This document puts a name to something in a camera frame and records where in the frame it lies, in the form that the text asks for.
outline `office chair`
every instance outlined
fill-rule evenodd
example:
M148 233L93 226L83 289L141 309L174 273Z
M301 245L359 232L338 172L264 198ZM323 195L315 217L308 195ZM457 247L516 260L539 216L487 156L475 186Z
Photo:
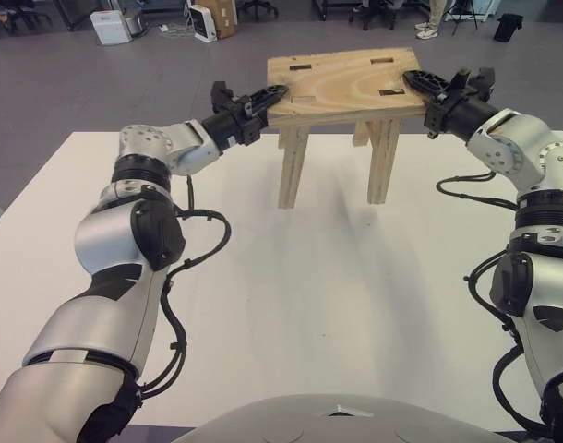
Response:
M370 7L363 12L362 19L364 22L363 30L368 30L370 22L376 16L387 17L389 20L389 29L394 30L396 23L396 14L401 9L404 0L370 0ZM353 10L349 13L349 22L353 23L355 14Z
M246 0L242 5L238 7L239 11L247 12L251 7L255 8L255 21L259 20L258 8L262 7L267 10L268 14L273 12L275 18L280 15L280 11L277 7L272 5L267 0Z
M50 26L53 26L52 19L50 16L43 12L36 12L32 9L35 7L33 0L0 0L0 6L4 7L13 18L21 18L25 23L25 26L30 30L35 30L36 23L40 24L40 18L45 18ZM17 25L13 24L13 30L17 28Z

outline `white device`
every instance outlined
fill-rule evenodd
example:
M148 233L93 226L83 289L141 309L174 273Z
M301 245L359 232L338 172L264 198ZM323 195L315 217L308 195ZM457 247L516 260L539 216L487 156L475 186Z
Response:
M214 19L211 17L210 10L204 6L192 5L189 7L191 20L193 21L193 29L196 32L196 38L205 43L216 42L216 26Z
M132 41L121 11L97 11L90 15L90 21L101 44L120 44Z

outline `table leg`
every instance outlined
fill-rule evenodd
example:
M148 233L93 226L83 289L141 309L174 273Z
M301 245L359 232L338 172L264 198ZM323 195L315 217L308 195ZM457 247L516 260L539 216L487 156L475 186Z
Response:
M401 131L401 119L367 122L372 141L372 161L367 184L367 202L380 204L386 201L390 172L394 163L396 145Z
M367 130L367 122L357 122L353 132L354 146L367 146L370 139L370 131Z
M295 204L309 134L310 126L287 126L280 130L280 144L283 140L284 148L279 201L281 209L293 208Z

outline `white table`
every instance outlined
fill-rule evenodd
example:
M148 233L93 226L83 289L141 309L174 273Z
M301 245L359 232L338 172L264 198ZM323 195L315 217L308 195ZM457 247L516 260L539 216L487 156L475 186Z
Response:
M440 178L485 170L454 137L402 135L387 203L369 206L370 152L352 148L351 136L311 136L294 210L277 209L277 136L229 150L196 175L198 206L221 210L233 240L177 277L172 305L189 335L184 374L132 423L195 426L263 398L339 392L518 429L490 382L511 339L462 281L506 244L513 215L435 190ZM73 134L0 220L0 388L54 309L89 284L73 235L116 153L115 133ZM500 177L463 189L514 197ZM185 180L175 178L173 190L184 205ZM190 221L184 233L195 256L221 227ZM170 359L172 339L161 317L143 379ZM522 359L503 385L535 418Z

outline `gray floor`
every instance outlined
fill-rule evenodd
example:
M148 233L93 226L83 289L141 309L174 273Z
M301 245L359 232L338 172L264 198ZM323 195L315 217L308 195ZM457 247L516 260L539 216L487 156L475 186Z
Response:
M0 29L0 206L13 201L71 132L205 117L214 80L251 92L265 85L266 60L279 55L412 46L424 69L444 77L461 66L493 66L494 105L536 114L563 129L563 0L504 0L500 13L526 18L507 44L492 40L493 19L478 30L463 23L453 37L453 24L446 23L437 39L421 42L413 33L422 18L417 13L402 14L396 30L374 22L363 32L348 25L345 11L321 22L309 0L272 1L281 10L278 21L241 18L236 35L214 44L165 39L153 28L130 44L102 47L89 25L68 33L58 17L53 30L35 35L20 30L9 38ZM407 121L404 131L425 132L419 120ZM163 442L183 432L130 426L116 441Z

